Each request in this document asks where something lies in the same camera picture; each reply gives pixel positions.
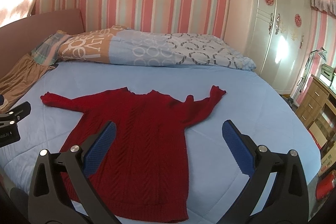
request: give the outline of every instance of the metal bolt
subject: metal bolt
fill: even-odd
[[[43,149],[43,150],[41,150],[40,155],[41,156],[45,156],[47,153],[48,153],[48,150],[47,149]]]
[[[295,150],[291,150],[291,155],[293,156],[293,157],[296,157],[297,156],[297,152],[295,151]]]
[[[263,153],[267,152],[267,150],[268,150],[267,147],[264,146],[264,145],[260,145],[258,148],[259,148],[259,151],[263,152]]]
[[[70,148],[71,152],[77,152],[79,150],[79,146],[78,145],[74,145]]]

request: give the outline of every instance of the headboard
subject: headboard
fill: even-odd
[[[20,19],[0,28],[0,79],[26,53],[57,30],[84,32],[79,9],[60,10]]]

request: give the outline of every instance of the plaid fabric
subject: plaid fabric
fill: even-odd
[[[31,51],[31,57],[40,65],[50,66],[58,58],[57,52],[60,46],[66,42],[71,35],[66,32],[57,31],[56,34],[48,37],[43,43]]]

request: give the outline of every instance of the blue bed sheet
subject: blue bed sheet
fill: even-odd
[[[219,66],[141,67],[62,62],[18,102],[29,101],[31,114],[18,124],[21,140],[0,149],[0,165],[18,187],[28,192],[39,151],[46,148],[51,153],[58,152],[78,123],[81,113],[44,106],[40,96],[46,92],[76,98],[127,86],[137,94],[157,90],[184,101],[189,94],[195,100],[208,97],[212,85],[227,94],[206,120],[185,131],[189,159],[189,220],[185,223],[216,223],[248,180],[223,140],[221,127],[227,119],[257,145],[266,145],[279,153],[297,150],[307,183],[313,179],[320,168],[320,152],[294,112],[254,72]],[[271,176],[254,212],[262,209],[273,180]],[[83,212],[79,203],[76,208]]]

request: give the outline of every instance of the red container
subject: red container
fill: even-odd
[[[336,170],[332,170],[316,187],[316,200],[321,200],[328,195],[336,185]]]

